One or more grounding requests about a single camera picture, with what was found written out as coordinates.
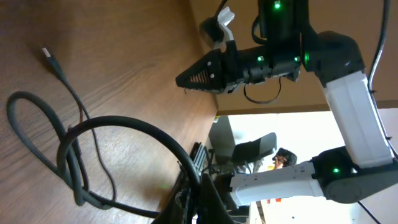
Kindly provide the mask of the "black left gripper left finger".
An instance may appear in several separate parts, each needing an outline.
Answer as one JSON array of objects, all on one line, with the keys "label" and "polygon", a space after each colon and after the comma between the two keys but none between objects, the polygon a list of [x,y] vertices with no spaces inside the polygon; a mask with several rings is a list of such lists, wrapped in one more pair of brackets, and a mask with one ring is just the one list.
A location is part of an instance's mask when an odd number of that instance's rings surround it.
[{"label": "black left gripper left finger", "polygon": [[190,187],[181,188],[173,192],[163,211],[152,224],[189,224],[192,222]]}]

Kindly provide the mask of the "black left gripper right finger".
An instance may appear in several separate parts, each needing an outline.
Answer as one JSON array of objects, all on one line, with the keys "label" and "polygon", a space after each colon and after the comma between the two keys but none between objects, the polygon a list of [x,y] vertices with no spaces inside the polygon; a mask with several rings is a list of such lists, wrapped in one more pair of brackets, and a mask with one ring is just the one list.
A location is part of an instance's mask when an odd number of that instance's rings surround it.
[{"label": "black left gripper right finger", "polygon": [[208,174],[201,176],[197,215],[200,224],[234,224]]}]

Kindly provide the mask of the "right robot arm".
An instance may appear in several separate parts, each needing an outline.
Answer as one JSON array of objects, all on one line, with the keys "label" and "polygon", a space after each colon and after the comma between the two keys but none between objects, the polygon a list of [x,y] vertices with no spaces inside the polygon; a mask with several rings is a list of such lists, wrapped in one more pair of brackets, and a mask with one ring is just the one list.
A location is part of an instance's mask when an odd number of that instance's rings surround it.
[{"label": "right robot arm", "polygon": [[373,73],[365,71],[354,39],[333,31],[315,32],[307,1],[259,1],[251,35],[256,46],[238,49],[222,4],[201,24],[212,46],[176,77],[179,87],[215,94],[271,78],[296,81],[302,70],[314,74],[329,107],[326,125],[301,115],[295,122],[309,140],[336,137],[333,149],[260,173],[217,178],[221,198],[231,207],[290,197],[322,197],[352,204],[397,185],[397,152],[377,110]]}]

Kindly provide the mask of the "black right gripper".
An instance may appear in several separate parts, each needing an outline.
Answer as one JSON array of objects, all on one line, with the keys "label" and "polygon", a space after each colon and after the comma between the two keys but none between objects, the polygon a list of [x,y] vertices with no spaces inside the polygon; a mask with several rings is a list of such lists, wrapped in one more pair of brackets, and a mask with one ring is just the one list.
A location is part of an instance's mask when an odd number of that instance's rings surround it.
[{"label": "black right gripper", "polygon": [[210,93],[232,93],[241,83],[239,52],[234,40],[212,50],[175,78],[179,87]]}]

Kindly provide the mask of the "person in background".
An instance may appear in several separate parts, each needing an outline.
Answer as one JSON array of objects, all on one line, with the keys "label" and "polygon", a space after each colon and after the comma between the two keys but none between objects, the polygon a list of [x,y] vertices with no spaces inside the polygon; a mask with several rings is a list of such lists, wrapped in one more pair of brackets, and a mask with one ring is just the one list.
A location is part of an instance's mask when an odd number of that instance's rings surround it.
[{"label": "person in background", "polygon": [[274,169],[281,169],[296,165],[297,156],[293,152],[281,147],[272,160],[274,162]]}]

